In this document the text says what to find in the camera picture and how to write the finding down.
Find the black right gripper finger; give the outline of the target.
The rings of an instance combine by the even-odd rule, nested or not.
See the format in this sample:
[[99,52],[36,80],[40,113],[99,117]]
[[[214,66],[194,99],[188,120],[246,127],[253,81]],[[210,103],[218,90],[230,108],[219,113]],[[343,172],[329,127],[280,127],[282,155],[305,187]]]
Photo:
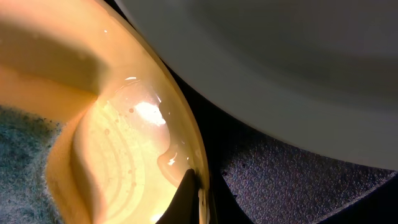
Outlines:
[[193,169],[189,169],[156,224],[199,224],[199,183]]

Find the yellow plate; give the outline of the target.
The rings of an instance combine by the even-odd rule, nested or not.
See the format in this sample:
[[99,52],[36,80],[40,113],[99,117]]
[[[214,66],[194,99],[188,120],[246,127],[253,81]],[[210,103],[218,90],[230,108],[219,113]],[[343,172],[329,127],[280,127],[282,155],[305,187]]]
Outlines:
[[175,80],[104,1],[1,1],[1,106],[62,123],[45,178],[63,223],[156,223],[187,170],[209,172]]

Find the green yellow sponge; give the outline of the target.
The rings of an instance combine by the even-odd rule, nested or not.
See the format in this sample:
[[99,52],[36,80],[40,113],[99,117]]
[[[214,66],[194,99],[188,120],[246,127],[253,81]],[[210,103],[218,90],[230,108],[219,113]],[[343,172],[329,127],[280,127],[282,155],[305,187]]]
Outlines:
[[1,223],[63,223],[45,178],[58,121],[1,106]]

